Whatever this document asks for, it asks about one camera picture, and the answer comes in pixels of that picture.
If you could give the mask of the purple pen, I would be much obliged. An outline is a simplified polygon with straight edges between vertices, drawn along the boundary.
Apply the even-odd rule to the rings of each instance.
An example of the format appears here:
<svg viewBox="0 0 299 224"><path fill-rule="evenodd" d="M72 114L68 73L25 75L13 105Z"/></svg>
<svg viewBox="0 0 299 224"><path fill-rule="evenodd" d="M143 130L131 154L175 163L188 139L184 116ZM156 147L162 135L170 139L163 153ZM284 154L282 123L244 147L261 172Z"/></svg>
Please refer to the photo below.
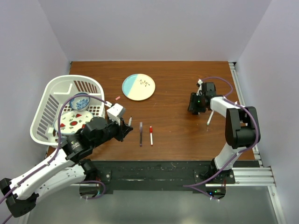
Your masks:
<svg viewBox="0 0 299 224"><path fill-rule="evenodd" d="M143 123L140 122L140 124L139 124L139 131L140 131L140 141L139 141L139 145L140 145L140 147L142 147L142 127L143 127Z"/></svg>

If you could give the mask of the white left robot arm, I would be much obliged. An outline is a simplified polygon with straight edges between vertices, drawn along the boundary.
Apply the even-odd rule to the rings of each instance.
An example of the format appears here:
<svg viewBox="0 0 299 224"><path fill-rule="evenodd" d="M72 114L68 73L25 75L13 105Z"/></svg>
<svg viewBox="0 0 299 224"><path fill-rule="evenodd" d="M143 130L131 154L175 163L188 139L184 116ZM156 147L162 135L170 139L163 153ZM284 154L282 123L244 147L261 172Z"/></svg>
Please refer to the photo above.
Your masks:
<svg viewBox="0 0 299 224"><path fill-rule="evenodd" d="M80 160L92 154L93 149L105 142L116 139L123 141L132 131L132 126L123 119L106 121L95 117L75 134L67 137L62 147L58 147L48 158L28 172L14 179L0 181L0 190L11 216L21 217L30 212L43 196L49 195L73 183L92 183L97 172L91 167L84 168L88 161Z"/></svg>

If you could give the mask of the grey silver pen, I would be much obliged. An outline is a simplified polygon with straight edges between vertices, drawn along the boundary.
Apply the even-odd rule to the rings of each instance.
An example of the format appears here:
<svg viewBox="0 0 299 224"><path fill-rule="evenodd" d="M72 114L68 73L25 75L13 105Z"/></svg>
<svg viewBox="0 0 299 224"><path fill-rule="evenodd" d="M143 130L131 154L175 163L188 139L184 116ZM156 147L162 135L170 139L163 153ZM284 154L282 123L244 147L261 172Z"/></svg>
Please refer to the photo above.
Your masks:
<svg viewBox="0 0 299 224"><path fill-rule="evenodd" d="M128 121L128 125L131 126L132 123L132 116L130 116L129 121Z"/></svg>

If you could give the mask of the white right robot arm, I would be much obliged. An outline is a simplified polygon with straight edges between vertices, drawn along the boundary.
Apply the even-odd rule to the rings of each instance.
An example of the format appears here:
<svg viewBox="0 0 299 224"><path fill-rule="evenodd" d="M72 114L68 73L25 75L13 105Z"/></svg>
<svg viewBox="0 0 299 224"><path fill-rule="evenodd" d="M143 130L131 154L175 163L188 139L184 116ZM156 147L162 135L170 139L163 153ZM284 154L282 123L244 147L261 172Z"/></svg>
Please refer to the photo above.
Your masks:
<svg viewBox="0 0 299 224"><path fill-rule="evenodd" d="M200 114L209 110L226 119L226 143L204 174L204 178L219 183L225 177L224 171L231 170L240 155L260 141L257 111L253 106L245 107L228 100L223 95L218 95L213 82L199 79L197 86L197 92L191 93L188 111L192 114Z"/></svg>

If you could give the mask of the red marker pen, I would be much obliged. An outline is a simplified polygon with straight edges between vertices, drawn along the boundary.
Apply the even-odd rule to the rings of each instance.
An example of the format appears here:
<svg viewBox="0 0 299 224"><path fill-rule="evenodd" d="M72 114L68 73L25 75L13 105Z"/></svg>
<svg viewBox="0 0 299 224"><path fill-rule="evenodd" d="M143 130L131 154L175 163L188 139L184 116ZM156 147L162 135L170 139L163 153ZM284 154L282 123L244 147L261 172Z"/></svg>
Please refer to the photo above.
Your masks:
<svg viewBox="0 0 299 224"><path fill-rule="evenodd" d="M153 146L153 128L152 128L152 126L149 127L149 134L150 134L150 145Z"/></svg>

